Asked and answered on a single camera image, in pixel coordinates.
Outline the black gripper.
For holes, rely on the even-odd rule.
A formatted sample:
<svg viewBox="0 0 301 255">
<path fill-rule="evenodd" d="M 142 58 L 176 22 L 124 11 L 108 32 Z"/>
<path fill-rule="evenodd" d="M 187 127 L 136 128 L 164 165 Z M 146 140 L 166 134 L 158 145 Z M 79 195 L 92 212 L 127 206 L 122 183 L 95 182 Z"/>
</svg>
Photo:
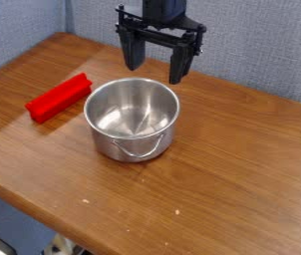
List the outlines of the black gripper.
<svg viewBox="0 0 301 255">
<path fill-rule="evenodd" d="M 194 56 L 195 44 L 202 44 L 206 27 L 186 16 L 187 0 L 142 0 L 140 6 L 120 4 L 119 23 L 124 18 L 136 19 L 144 26 L 160 29 L 179 29 L 184 33 L 179 38 L 170 56 L 168 82 L 175 85 L 187 74 Z M 146 60 L 146 41 L 136 31 L 124 26 L 118 27 L 124 61 L 128 69 L 134 71 Z"/>
</svg>

